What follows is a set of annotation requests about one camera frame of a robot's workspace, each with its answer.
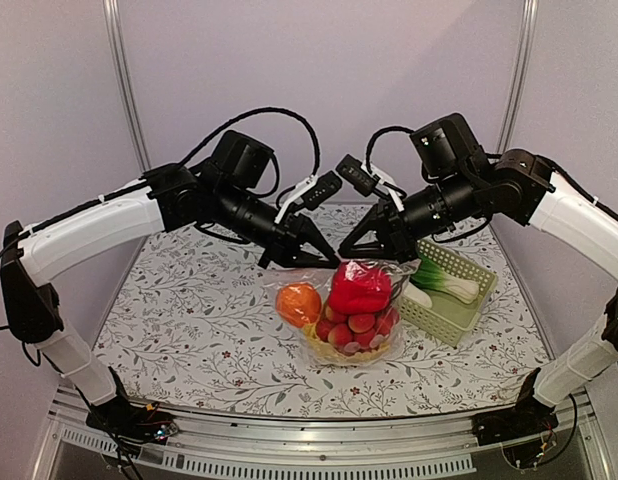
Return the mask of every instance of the bunch of radishes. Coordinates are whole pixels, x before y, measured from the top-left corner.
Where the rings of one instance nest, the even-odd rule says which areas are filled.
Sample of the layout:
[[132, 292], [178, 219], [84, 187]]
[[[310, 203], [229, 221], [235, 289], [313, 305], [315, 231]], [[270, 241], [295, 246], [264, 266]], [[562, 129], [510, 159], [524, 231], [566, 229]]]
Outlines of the bunch of radishes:
[[400, 318], [391, 296], [391, 278], [381, 268], [343, 262], [333, 276], [316, 336], [345, 355], [377, 349]]
[[375, 350], [388, 338], [399, 316], [388, 306], [373, 313], [345, 315], [326, 306], [316, 324], [316, 336], [344, 355]]

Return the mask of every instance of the white wall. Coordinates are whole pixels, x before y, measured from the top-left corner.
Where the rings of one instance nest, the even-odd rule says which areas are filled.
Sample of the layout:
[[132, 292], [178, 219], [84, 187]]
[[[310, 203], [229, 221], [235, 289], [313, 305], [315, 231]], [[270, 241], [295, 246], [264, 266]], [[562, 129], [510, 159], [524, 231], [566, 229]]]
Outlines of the white wall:
[[[0, 0], [0, 246], [10, 221], [44, 220], [138, 174], [102, 2]], [[134, 248], [56, 283], [63, 316], [90, 340]], [[0, 480], [26, 478], [56, 384], [0, 332]]]
[[[540, 2], [538, 26], [512, 147], [560, 162], [618, 212], [618, 0]], [[499, 220], [558, 352], [584, 334], [616, 284], [561, 245]], [[618, 370], [589, 388], [618, 475]]]
[[[417, 128], [453, 111], [493, 149], [522, 2], [151, 0], [122, 2], [120, 12], [154, 165], [179, 160], [244, 110], [276, 105], [309, 119], [333, 168], [346, 153], [361, 158], [380, 127]], [[293, 120], [235, 128], [276, 149], [283, 185], [310, 171], [310, 143]], [[375, 154], [407, 190], [423, 186], [406, 137], [380, 141]], [[340, 198], [361, 200], [349, 186]]]

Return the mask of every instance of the table surface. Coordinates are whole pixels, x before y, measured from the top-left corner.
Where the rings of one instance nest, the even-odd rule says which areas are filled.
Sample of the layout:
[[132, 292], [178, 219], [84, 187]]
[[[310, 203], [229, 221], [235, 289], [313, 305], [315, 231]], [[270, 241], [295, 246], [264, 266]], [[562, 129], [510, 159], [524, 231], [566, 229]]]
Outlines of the table surface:
[[[311, 216], [337, 246], [368, 208], [332, 205]], [[267, 298], [262, 250], [187, 227], [147, 240], [94, 351], [130, 395], [201, 409], [391, 417], [511, 403], [547, 352], [491, 231], [449, 247], [499, 277], [457, 349], [403, 322], [400, 348], [371, 366], [310, 366]]]

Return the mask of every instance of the plastic bag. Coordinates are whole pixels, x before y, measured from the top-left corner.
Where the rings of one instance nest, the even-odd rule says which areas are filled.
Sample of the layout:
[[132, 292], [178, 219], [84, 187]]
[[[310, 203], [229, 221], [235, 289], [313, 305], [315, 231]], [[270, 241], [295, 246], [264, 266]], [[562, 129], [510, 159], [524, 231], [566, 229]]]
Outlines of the plastic bag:
[[351, 260], [334, 271], [269, 270], [269, 299], [314, 365], [372, 363], [401, 340], [398, 298], [419, 260]]

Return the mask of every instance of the plastic fruit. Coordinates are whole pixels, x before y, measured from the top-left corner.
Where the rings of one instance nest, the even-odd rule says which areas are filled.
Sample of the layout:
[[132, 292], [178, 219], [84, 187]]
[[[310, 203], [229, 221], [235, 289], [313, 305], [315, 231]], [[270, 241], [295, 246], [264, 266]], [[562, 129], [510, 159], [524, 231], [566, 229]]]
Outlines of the plastic fruit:
[[335, 312], [329, 305], [325, 307], [325, 317], [333, 323], [345, 323], [347, 321], [347, 315]]
[[316, 324], [316, 335], [318, 336], [318, 338], [320, 340], [322, 340], [323, 342], [328, 342], [328, 337], [329, 337], [329, 332], [331, 330], [333, 330], [333, 327], [335, 327], [336, 324], [335, 323], [331, 323], [329, 320], [327, 320], [326, 318], [322, 318], [317, 324]]
[[360, 344], [361, 350], [369, 350], [369, 342], [371, 342], [371, 340], [373, 340], [373, 337], [375, 336], [376, 331], [372, 329], [365, 333], [356, 333], [353, 336], [353, 341]]
[[341, 349], [349, 342], [353, 342], [353, 333], [346, 323], [340, 323], [331, 329], [327, 340], [335, 348]]
[[378, 317], [378, 320], [376, 320], [376, 331], [380, 335], [389, 335], [397, 321], [398, 312], [392, 307]]
[[347, 323], [353, 333], [364, 333], [373, 328], [376, 324], [376, 317], [370, 313], [351, 315]]
[[315, 323], [320, 317], [322, 299], [308, 283], [291, 283], [276, 297], [276, 311], [294, 327]]
[[376, 335], [369, 342], [369, 347], [370, 348], [377, 348], [377, 347], [379, 347], [380, 345], [382, 345], [382, 342], [384, 342], [386, 340], [386, 338], [387, 337], [385, 337], [384, 335]]
[[345, 348], [342, 349], [343, 352], [353, 355], [358, 350], [360, 350], [360, 344], [358, 342], [349, 342], [345, 345]]
[[389, 305], [391, 278], [377, 267], [343, 262], [331, 281], [327, 303], [346, 315], [375, 313]]

